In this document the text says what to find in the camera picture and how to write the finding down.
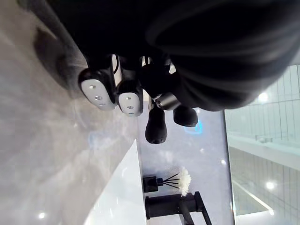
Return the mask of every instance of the ceiling light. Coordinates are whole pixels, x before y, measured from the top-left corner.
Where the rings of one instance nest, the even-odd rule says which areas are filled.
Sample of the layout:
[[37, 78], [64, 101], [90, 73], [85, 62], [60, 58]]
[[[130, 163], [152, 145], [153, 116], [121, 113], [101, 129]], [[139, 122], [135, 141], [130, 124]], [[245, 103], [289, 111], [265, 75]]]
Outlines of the ceiling light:
[[267, 182], [266, 188], [269, 190], [273, 190], [275, 188], [275, 184], [273, 182]]
[[260, 101], [261, 103], [266, 103], [268, 101], [268, 98], [268, 94], [266, 92], [263, 92], [258, 96], [258, 101]]

